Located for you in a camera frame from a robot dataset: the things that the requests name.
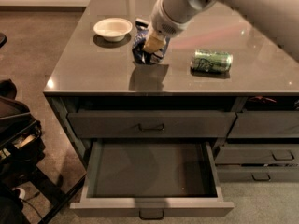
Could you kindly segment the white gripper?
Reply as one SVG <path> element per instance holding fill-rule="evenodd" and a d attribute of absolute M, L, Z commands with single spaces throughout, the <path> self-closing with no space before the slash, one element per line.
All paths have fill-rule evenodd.
<path fill-rule="evenodd" d="M 150 15 L 149 28 L 143 50 L 149 54 L 165 46 L 166 38 L 173 38 L 185 31 L 189 22 L 179 23 L 173 21 L 164 11 L 163 0 L 157 0 Z"/>

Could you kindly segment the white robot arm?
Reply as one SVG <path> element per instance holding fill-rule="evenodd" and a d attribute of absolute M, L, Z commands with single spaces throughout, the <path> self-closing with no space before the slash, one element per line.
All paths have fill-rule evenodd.
<path fill-rule="evenodd" d="M 157 0 L 150 16 L 143 50 L 153 53 L 186 30 L 197 14 L 220 2 L 246 21 L 288 55 L 299 60 L 299 0 Z"/>

